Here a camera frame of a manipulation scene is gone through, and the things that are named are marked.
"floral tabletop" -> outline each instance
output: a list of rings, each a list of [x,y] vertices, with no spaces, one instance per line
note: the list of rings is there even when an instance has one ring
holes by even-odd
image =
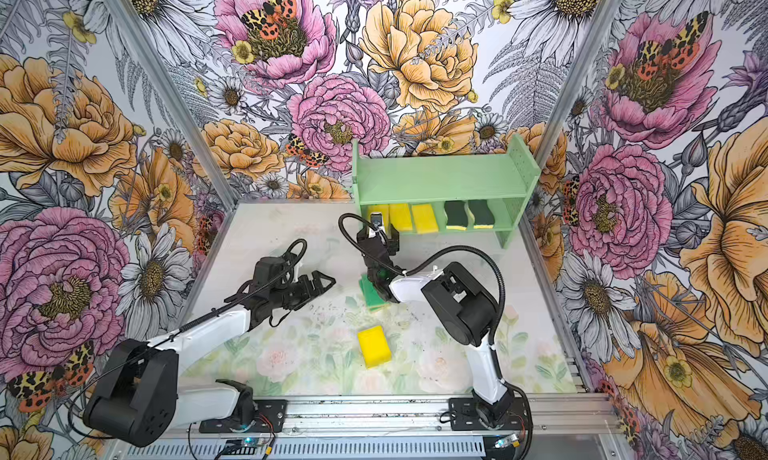
[[[260,396],[452,394],[468,392],[472,375],[464,347],[453,341],[426,304],[365,306],[357,282],[362,259],[336,226],[350,203],[244,204],[238,208],[224,244],[188,318],[219,306],[233,285],[250,278],[264,255],[282,253],[295,238],[309,248],[302,273],[318,269],[338,283],[277,328],[266,322],[229,340],[192,365],[182,382],[231,378]],[[350,229],[357,225],[350,222]],[[527,392],[575,392],[565,358],[520,238],[502,250],[492,233],[404,237],[397,255],[401,265],[415,265],[450,244],[469,243],[490,254],[504,273],[507,306],[496,334],[504,377]],[[456,254],[496,294],[491,270],[479,258]],[[358,331],[381,325],[392,360],[366,369]]]

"green wooden shelf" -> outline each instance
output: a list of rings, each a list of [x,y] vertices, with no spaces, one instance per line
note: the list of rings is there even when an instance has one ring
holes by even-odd
[[[440,233],[496,232],[506,247],[517,229],[541,169],[522,137],[510,138],[506,154],[360,158],[352,151],[352,193],[361,213],[366,205],[430,203]],[[492,229],[446,228],[448,200],[486,199],[495,218]]]

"pink flower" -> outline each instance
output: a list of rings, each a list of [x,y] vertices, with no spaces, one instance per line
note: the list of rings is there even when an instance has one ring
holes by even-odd
[[[389,116],[379,93],[340,75],[318,76],[286,105],[293,117],[293,134],[307,148],[327,155],[327,166],[351,169],[352,140],[360,153],[383,149],[389,141]]]
[[[712,77],[720,42],[710,44],[712,17],[696,42],[694,59],[680,70],[660,66],[648,80],[638,75],[638,47],[655,41],[664,45],[674,39],[685,25],[673,26],[671,20],[659,23],[641,14],[613,50],[608,59],[610,72],[604,94],[590,107],[590,119],[600,127],[618,132],[629,142],[643,142],[648,148],[664,148],[685,132],[704,114],[717,91],[706,87]]]
[[[264,40],[260,33],[249,35],[240,20],[244,13],[262,10],[267,0],[214,0],[216,29],[221,46],[232,50],[233,62],[247,69],[252,82],[246,87],[257,92],[304,82],[333,67],[336,58],[336,24],[331,13],[325,16],[312,0],[296,0],[296,18],[280,26],[280,36]]]
[[[672,205],[663,192],[658,160],[639,145],[598,147],[581,174],[574,251],[600,257],[619,279],[642,273],[670,234]]]
[[[128,248],[100,219],[48,208],[0,225],[0,373],[50,372],[86,342],[95,355],[123,330],[115,315]]]

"yellow sponge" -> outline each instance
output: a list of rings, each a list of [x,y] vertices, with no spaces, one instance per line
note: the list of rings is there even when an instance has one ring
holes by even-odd
[[[360,331],[357,334],[357,340],[360,342],[362,358],[366,360],[366,368],[372,369],[392,359],[392,352],[389,351],[384,329],[380,325]]]
[[[394,203],[389,205],[389,221],[399,232],[412,232],[411,210],[408,203]]]
[[[384,233],[389,235],[389,205],[370,205],[366,210],[366,218],[371,221],[371,213],[379,212],[384,222]]]
[[[432,209],[432,205],[429,203],[423,203],[421,205],[413,205],[411,207],[413,212],[413,222],[416,225],[416,232],[421,235],[423,233],[437,233],[437,220],[435,219],[435,211]]]

